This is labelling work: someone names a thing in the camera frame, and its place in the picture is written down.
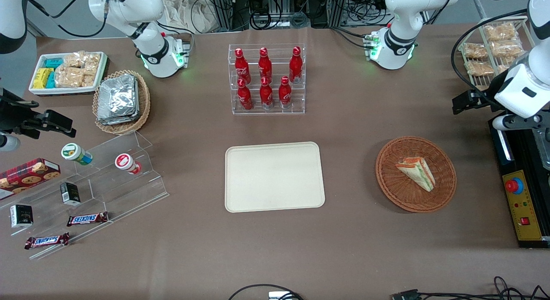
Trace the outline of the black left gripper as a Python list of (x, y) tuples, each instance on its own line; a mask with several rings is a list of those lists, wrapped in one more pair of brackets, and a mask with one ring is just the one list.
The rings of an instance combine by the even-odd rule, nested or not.
[(467, 93), (461, 93), (452, 99), (454, 115), (458, 115), (466, 110), (480, 109), (484, 107), (490, 107), (491, 112), (501, 110), (501, 105), (487, 96), (485, 91), (475, 89), (467, 90), (466, 92)]

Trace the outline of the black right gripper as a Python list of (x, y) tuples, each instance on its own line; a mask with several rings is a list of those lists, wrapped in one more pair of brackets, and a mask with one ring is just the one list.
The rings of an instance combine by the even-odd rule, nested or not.
[(45, 110), (43, 122), (37, 116), (40, 113), (33, 109), (40, 104), (35, 101), (26, 101), (6, 89), (1, 89), (0, 95), (0, 131), (2, 133), (15, 133), (26, 135), (32, 139), (39, 139), (40, 131), (52, 131), (76, 137), (76, 130), (71, 128), (71, 119), (54, 110)]

